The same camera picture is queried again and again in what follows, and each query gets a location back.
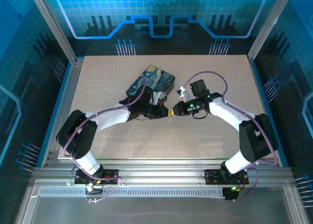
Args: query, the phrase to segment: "beige work surface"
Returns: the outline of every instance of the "beige work surface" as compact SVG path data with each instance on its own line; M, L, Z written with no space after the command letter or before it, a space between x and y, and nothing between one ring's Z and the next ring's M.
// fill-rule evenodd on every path
M180 101L176 90L193 74L211 70L227 80L228 101L249 112L264 112L245 55L86 56L71 112L99 111L125 99L126 90L149 65L176 77L167 108ZM223 93L225 85L219 77L202 74L193 81L199 79L211 92ZM171 122L167 117L113 125L96 134L91 148L97 159L229 158L238 150L238 132L213 115L203 120L174 116Z

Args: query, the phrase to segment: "yellow tip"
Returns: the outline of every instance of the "yellow tip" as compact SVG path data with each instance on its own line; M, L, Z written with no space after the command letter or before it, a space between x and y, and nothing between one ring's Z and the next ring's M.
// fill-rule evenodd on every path
M168 110L168 116L172 116L172 115L174 115L174 111L173 111L173 109Z

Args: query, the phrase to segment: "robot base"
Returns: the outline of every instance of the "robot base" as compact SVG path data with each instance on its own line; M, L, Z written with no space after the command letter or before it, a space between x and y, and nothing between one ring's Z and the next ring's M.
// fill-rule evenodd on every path
M244 170L237 172L232 178L229 178L227 181L225 181L220 169L206 169L204 171L204 178L206 185L239 186L249 184L247 173Z
M101 169L98 170L95 174L94 177L97 178L114 178L118 176L118 170L117 169ZM82 170L77 170L76 171L76 177L75 177L75 181L74 184L75 185L88 185L90 182L93 183L93 185L104 185L104 184L113 184L116 185L117 184L117 179L113 179L113 180L97 180L97 179L92 179L89 176L87 176Z

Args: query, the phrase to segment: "white robotic arm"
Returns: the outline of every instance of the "white robotic arm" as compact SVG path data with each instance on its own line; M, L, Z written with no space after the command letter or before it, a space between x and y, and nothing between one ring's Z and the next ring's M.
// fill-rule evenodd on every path
M191 83L190 87L195 98L191 99L188 97L190 95L187 90L181 87L178 90L178 94L184 101L178 102L173 107L171 114L179 116L192 115L195 118L195 114L205 110L207 113L223 119L239 132L240 151L221 165L229 176L236 174L251 163L270 154L270 149L265 139L261 134L257 133L259 130L251 118L262 127L267 137L271 140L274 150L277 150L276 138L269 118L265 114L255 115L246 112L223 99L219 93L211 94L203 80Z
M238 111L235 111L233 108L226 105L221 97L214 99L212 102L209 103L209 106L212 115L218 116L219 118L223 119L232 127L234 127L237 131L239 131L239 125L243 121L250 120L247 116L240 114ZM246 112L246 114L249 114L253 118L255 117L255 114L253 113ZM251 162L247 161L244 158L241 151L237 152L232 158L228 159L225 162L227 169L232 174L239 172L240 170L246 168L250 164Z
M163 104L166 98L165 94L163 92L154 92L149 87L145 88L141 97L135 103L130 104L139 96L141 90L139 88L139 91L134 96L129 96L111 107L111 111L102 110L101 114L98 114L98 112L83 113L79 110L73 111L60 129L56 140L89 175L95 175L102 168L90 152L94 135L97 132L112 125L130 121L141 114L148 119L168 116L168 109ZM67 141L73 132L77 130L77 127L83 121L90 117L92 118L86 122L66 147Z

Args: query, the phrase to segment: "acrylic wall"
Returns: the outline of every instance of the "acrylic wall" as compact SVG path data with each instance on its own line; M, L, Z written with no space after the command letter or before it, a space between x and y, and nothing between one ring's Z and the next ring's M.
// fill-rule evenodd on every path
M65 71L59 61L68 61L33 0L0 0L0 20L0 223L6 224L14 222L44 140ZM22 147L28 142L39 149Z
M265 94L287 162L295 178L303 177L305 174L312 178L312 0L288 2L255 59L255 64L261 82L263 86L265 85ZM266 85L270 78L273 78L273 81ZM303 188L300 192L302 191L306 192L309 189ZM310 196L312 193L313 191L304 194ZM307 210L312 218L312 210Z
M117 55L117 39L122 44L126 39L126 46L135 45L139 55L220 54L221 50L224 54L228 45L228 54L246 54L275 3L275 0L47 1L78 56ZM210 51L214 44L222 45L223 49Z

